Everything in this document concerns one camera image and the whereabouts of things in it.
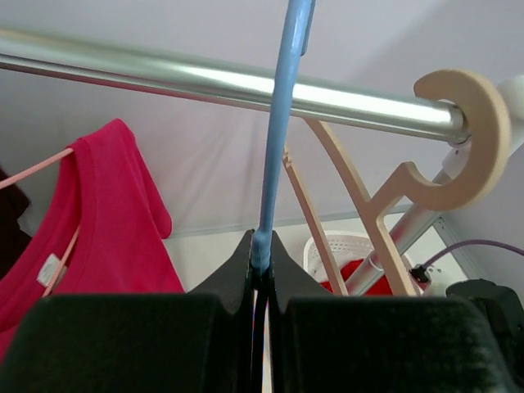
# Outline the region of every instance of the metal pole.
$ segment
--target metal pole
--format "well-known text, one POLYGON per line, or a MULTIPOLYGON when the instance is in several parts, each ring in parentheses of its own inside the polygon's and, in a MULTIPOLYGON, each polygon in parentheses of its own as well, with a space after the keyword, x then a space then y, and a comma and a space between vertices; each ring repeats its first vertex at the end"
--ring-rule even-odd
MULTIPOLYGON (((442 170, 433 183, 444 184, 450 177, 442 170)), ((413 204, 390 231, 399 254, 403 255, 440 217, 441 212, 426 210, 413 204)), ((375 251, 360 264, 346 281, 348 295, 360 296, 371 288, 382 276, 382 263, 375 251)))
MULTIPOLYGON (((269 111, 273 70, 0 27, 0 68, 269 111)), ((348 89, 299 77, 291 114, 460 143, 462 112, 445 102, 348 89)))

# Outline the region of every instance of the dark cloth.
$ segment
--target dark cloth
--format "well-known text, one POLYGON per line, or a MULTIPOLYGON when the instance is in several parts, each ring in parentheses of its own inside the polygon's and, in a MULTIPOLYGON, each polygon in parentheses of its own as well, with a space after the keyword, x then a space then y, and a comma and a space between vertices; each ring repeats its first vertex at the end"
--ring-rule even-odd
MULTIPOLYGON (((0 168, 0 180, 9 176, 0 168)), ((0 190, 0 279, 3 278, 31 241, 20 229, 18 219, 29 206, 29 198, 16 185, 0 190)))

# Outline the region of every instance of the white floor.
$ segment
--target white floor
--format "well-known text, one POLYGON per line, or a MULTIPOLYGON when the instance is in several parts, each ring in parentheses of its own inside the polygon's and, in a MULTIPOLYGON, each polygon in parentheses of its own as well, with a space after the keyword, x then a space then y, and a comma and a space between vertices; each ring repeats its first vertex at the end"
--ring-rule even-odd
MULTIPOLYGON (((388 215, 386 226, 391 228, 402 214, 388 215)), ((359 219, 343 219, 323 223, 324 230, 351 231, 366 236, 364 226, 359 219)), ((302 264, 304 245, 311 234, 306 224, 289 225, 277 227, 275 230, 287 248, 289 255, 298 263, 302 264)), ((206 234, 200 236, 172 237, 165 241, 165 246, 171 256, 174 266, 186 291, 190 291, 209 275, 211 275, 229 256, 233 253, 240 242, 244 232, 226 232, 206 234)), ((410 262, 421 264, 431 258, 438 251, 445 248, 435 229, 430 228, 422 237, 408 250, 410 262)), ((439 269, 450 276, 454 281, 467 279, 464 272, 451 255, 438 260, 434 269, 439 269)), ((269 358, 269 328, 265 331, 264 347, 264 383, 263 391, 270 392, 271 372, 269 358)))

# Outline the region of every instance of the pink garment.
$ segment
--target pink garment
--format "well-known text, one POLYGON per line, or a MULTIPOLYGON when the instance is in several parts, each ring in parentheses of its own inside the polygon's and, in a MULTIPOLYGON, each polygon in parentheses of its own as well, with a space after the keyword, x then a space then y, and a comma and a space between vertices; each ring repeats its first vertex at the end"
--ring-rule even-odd
POLYGON ((50 254, 62 257, 78 225, 54 294, 183 292, 161 241, 171 233, 171 218, 132 132, 113 120, 70 147, 75 152, 61 161, 47 216, 0 281, 0 362, 20 320, 43 294, 38 272, 50 254))

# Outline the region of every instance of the pink hanger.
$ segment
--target pink hanger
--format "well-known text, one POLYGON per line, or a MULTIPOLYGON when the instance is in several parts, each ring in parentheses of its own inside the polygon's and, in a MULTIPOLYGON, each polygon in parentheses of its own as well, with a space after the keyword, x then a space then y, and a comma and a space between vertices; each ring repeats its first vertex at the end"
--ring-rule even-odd
MULTIPOLYGON (((59 160, 61 160, 62 158, 68 156, 69 154, 71 154, 73 152, 73 149, 71 149, 70 147, 66 148, 65 150, 61 151, 60 153, 58 154, 55 154, 54 156, 52 157, 49 157, 47 158, 46 160, 26 169, 26 170, 22 170, 21 172, 19 172, 18 174, 15 174, 9 178, 6 178, 2 181, 0 181, 0 190, 5 188, 5 187, 9 187, 11 186, 12 184, 18 182, 19 180, 22 180, 23 178, 27 178, 28 176, 30 176, 31 174, 34 174, 36 172, 38 172, 39 170, 41 169, 44 169, 46 167, 48 167, 50 164, 53 164, 59 160)), ((63 269, 64 265, 66 264, 66 261, 67 261, 67 258, 69 258, 72 250, 73 250, 73 247, 75 246, 75 243, 76 243, 76 239, 78 239, 79 237, 79 230, 80 230, 80 226, 78 226, 75 230, 75 233, 73 234, 73 237, 71 238, 69 244, 67 245, 66 249, 65 249, 65 252, 64 252, 64 255, 62 256, 61 260, 60 260, 60 263, 58 264, 58 267, 56 268, 56 272, 53 274, 52 276, 52 279, 49 283, 49 285, 47 286, 47 288, 45 289, 42 297, 45 297, 47 295, 49 295, 49 293, 51 292, 52 288, 54 287, 59 275, 60 275, 60 271, 63 269)))

